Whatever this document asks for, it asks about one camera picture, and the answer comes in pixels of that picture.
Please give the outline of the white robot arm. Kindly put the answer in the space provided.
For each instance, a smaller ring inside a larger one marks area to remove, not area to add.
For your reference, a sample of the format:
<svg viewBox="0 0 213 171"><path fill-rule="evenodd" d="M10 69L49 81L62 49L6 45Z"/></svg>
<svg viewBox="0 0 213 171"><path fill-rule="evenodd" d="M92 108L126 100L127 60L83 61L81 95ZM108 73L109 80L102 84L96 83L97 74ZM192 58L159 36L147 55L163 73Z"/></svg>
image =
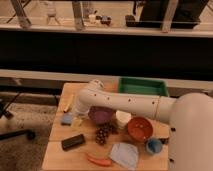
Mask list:
<svg viewBox="0 0 213 171"><path fill-rule="evenodd" d="M107 107L169 125L168 171L213 171L213 98L188 93L179 98L111 93L92 80L75 96L72 113Z"/></svg>

